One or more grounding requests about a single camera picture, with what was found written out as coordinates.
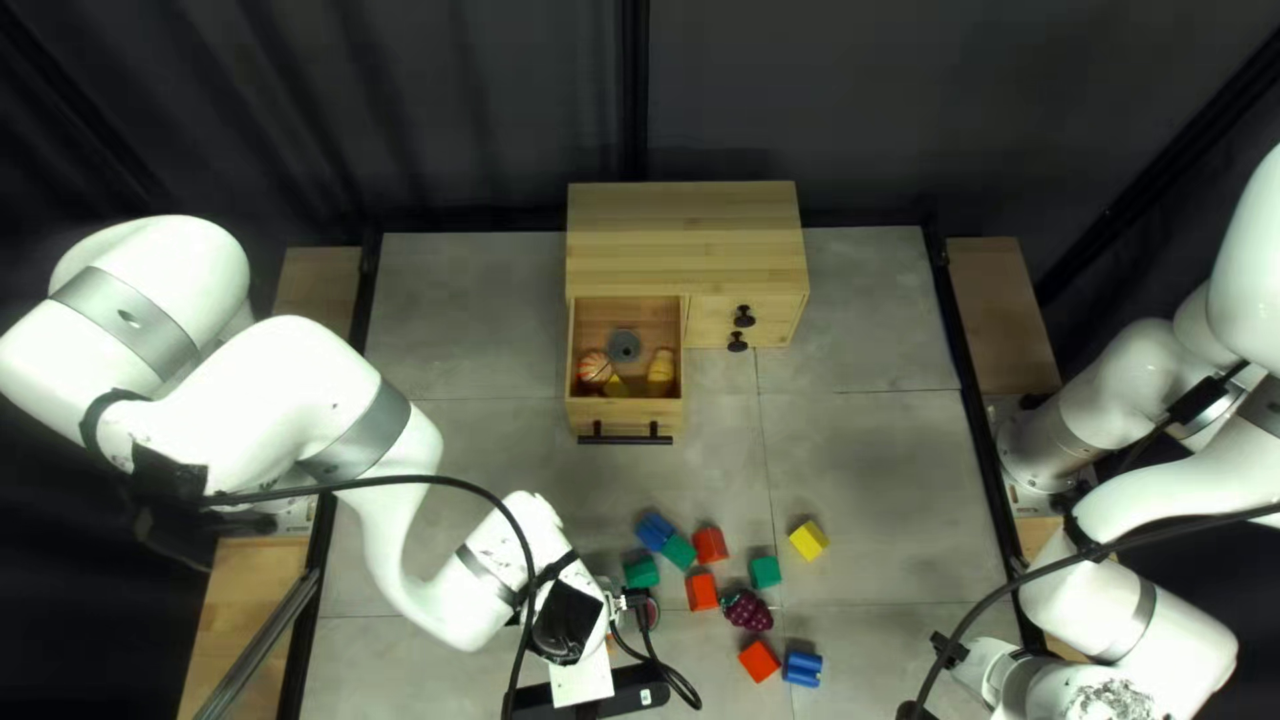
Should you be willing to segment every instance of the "wooden cabinet top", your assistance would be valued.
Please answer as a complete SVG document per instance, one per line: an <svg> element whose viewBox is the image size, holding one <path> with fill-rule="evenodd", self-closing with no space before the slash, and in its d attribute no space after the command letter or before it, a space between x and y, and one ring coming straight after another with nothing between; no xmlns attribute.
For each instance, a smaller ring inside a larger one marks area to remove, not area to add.
<svg viewBox="0 0 1280 720"><path fill-rule="evenodd" d="M568 297L808 293L795 183L568 186Z"/></svg>

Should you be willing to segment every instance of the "green block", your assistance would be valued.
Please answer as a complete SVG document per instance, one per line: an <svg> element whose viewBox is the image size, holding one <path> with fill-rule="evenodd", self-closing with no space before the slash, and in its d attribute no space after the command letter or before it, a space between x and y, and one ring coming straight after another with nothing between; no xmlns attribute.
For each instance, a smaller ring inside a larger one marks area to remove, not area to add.
<svg viewBox="0 0 1280 720"><path fill-rule="evenodd" d="M675 562L676 568L687 570L698 560L698 551L685 538L671 536L667 544L662 546L662 556Z"/></svg>
<svg viewBox="0 0 1280 720"><path fill-rule="evenodd" d="M772 588L782 583L782 570L778 568L778 559L756 557L751 561L751 587L760 591Z"/></svg>
<svg viewBox="0 0 1280 720"><path fill-rule="evenodd" d="M628 588L652 588L658 584L658 564L653 557L637 560L622 570L627 575Z"/></svg>

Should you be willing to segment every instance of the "blue block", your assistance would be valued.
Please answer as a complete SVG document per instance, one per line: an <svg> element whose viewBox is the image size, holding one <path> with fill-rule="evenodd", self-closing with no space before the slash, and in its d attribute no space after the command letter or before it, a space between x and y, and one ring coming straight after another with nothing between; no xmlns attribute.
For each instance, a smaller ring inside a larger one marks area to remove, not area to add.
<svg viewBox="0 0 1280 720"><path fill-rule="evenodd" d="M791 651L782 669L782 679L806 688L817 688L822 683L822 656Z"/></svg>
<svg viewBox="0 0 1280 720"><path fill-rule="evenodd" d="M662 546L667 544L673 534L676 534L676 528L657 512L645 512L640 524L636 525L636 536L649 548L649 552L662 552Z"/></svg>

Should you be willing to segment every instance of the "black round object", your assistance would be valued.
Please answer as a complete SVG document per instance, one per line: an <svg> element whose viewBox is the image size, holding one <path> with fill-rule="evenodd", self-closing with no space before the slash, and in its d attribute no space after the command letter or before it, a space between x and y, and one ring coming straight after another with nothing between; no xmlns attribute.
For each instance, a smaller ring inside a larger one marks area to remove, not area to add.
<svg viewBox="0 0 1280 720"><path fill-rule="evenodd" d="M613 331L604 352L613 363L635 363L640 359L640 336L631 331Z"/></svg>

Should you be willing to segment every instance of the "wooden drawer cabinet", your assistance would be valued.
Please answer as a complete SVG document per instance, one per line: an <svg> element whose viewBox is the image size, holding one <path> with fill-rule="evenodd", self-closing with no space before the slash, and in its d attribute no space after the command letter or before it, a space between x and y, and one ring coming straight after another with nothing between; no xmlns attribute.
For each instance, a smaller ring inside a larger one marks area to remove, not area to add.
<svg viewBox="0 0 1280 720"><path fill-rule="evenodd" d="M791 182L571 184L567 225L564 405L580 437L676 436L690 382L685 348L785 346L809 299ZM617 329L640 336L641 357L614 365L631 396L603 397L577 380L577 361L604 350ZM649 397L658 347L675 352L675 383Z"/></svg>

